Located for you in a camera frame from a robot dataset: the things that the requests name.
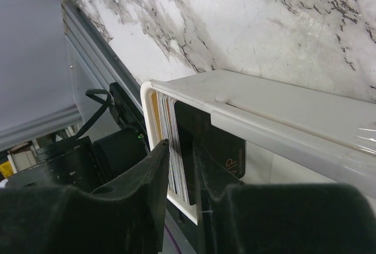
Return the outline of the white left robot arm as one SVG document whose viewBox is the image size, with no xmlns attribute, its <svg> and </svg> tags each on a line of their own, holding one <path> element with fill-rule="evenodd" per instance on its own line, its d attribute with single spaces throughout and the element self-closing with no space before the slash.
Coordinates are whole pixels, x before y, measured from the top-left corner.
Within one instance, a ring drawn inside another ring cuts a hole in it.
<svg viewBox="0 0 376 254">
<path fill-rule="evenodd" d="M 1 182 L 1 189 L 73 185 L 85 192 L 116 178 L 149 152 L 145 119 L 128 93 L 117 83 L 108 90 L 88 89 L 99 109 L 76 135 L 36 150 L 36 163 Z M 109 112 L 119 131 L 91 141 L 87 131 Z"/>
</svg>

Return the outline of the black VIP credit card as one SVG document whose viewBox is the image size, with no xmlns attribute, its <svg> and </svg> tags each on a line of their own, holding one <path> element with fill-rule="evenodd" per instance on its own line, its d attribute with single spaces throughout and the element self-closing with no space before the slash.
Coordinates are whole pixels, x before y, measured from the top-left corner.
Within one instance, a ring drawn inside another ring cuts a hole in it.
<svg viewBox="0 0 376 254">
<path fill-rule="evenodd" d="M 177 123 L 177 143 L 180 145 L 187 188 L 187 202 L 194 205 L 193 142 L 201 142 L 213 159 L 237 178 L 246 173 L 245 140 L 211 124 L 210 114 L 177 101 L 174 104 Z"/>
</svg>

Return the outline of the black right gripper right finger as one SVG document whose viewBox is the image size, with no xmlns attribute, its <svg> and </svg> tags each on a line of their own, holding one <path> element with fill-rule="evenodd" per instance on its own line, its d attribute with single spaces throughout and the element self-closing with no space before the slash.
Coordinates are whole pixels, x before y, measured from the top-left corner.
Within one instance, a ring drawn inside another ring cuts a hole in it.
<svg viewBox="0 0 376 254">
<path fill-rule="evenodd" d="M 374 253 L 375 215 L 351 185 L 246 184 L 193 145 L 200 253 Z"/>
</svg>

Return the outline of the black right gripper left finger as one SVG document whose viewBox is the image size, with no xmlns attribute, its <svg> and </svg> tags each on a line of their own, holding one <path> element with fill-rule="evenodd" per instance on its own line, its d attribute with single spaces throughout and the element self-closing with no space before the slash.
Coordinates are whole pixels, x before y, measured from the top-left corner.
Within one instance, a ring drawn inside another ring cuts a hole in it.
<svg viewBox="0 0 376 254">
<path fill-rule="evenodd" d="M 169 143 L 92 193 L 74 186 L 1 190 L 2 253 L 159 253 Z"/>
</svg>

